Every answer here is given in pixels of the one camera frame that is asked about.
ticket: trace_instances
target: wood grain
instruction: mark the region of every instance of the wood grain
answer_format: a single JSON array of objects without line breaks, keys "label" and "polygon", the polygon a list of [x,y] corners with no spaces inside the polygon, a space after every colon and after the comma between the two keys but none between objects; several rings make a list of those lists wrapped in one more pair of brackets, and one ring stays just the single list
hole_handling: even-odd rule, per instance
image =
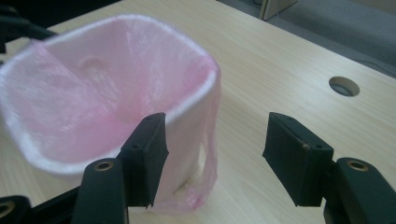
[{"label": "wood grain", "polygon": [[[128,13],[174,24],[222,71],[219,179],[211,196],[192,214],[130,213],[131,223],[324,223],[322,207],[294,207],[262,158],[270,111],[299,120],[335,148],[335,159],[370,162],[396,188],[395,79],[214,0],[125,0],[51,30],[63,33]],[[24,44],[9,43],[7,57]],[[337,94],[329,86],[331,77],[355,81],[360,94]],[[36,205],[70,188],[27,164],[4,129],[0,153],[0,197],[22,194]]]}]

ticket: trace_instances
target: light wood table surface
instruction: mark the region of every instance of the light wood table surface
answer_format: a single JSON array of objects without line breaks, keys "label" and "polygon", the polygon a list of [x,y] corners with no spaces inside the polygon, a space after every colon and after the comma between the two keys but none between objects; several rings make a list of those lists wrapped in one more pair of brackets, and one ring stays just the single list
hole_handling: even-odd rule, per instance
[{"label": "light wood table surface", "polygon": [[[270,111],[299,120],[334,147],[335,160],[370,162],[396,189],[395,79],[214,0],[125,0],[51,30],[62,33],[127,13],[174,24],[222,71],[219,178],[206,204],[178,217],[130,213],[131,223],[324,223],[323,207],[295,207],[262,157]],[[25,42],[9,43],[7,56]],[[331,77],[355,81],[360,94],[334,92]],[[69,188],[27,164],[1,129],[0,197],[26,195],[37,205]]]}]

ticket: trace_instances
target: black bracket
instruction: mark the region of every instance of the black bracket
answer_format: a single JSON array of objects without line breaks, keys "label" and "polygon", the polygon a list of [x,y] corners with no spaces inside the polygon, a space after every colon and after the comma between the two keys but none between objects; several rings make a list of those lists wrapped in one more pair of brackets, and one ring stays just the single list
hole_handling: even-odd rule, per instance
[{"label": "black bracket", "polygon": [[89,164],[81,185],[34,208],[28,198],[0,198],[2,224],[124,224],[127,207],[154,205],[168,156],[165,114],[145,117],[117,158]]},{"label": "black bracket", "polygon": [[14,7],[0,5],[0,53],[6,53],[6,43],[20,37],[45,39],[56,35],[21,17]]},{"label": "black bracket", "polygon": [[296,206],[320,206],[326,223],[396,223],[396,193],[368,162],[332,161],[333,149],[294,118],[270,113],[264,158]]}]

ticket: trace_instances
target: gray floor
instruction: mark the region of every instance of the gray floor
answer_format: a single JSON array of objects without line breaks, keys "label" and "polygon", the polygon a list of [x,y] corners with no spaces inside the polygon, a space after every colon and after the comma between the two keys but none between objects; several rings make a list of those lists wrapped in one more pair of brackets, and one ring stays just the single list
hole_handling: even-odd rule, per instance
[{"label": "gray floor", "polygon": [[[258,17],[252,0],[219,0]],[[396,16],[349,0],[299,0],[269,23],[396,77]]]}]

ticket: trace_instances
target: plastic bag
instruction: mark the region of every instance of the plastic bag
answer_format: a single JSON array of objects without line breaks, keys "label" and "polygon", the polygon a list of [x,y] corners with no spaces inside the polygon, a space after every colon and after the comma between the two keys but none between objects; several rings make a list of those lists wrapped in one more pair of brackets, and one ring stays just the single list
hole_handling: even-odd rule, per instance
[{"label": "plastic bag", "polygon": [[149,210],[190,212],[216,181],[219,68],[162,21],[124,15],[33,42],[1,67],[0,93],[26,160],[75,185],[157,112],[167,115],[169,156]]}]

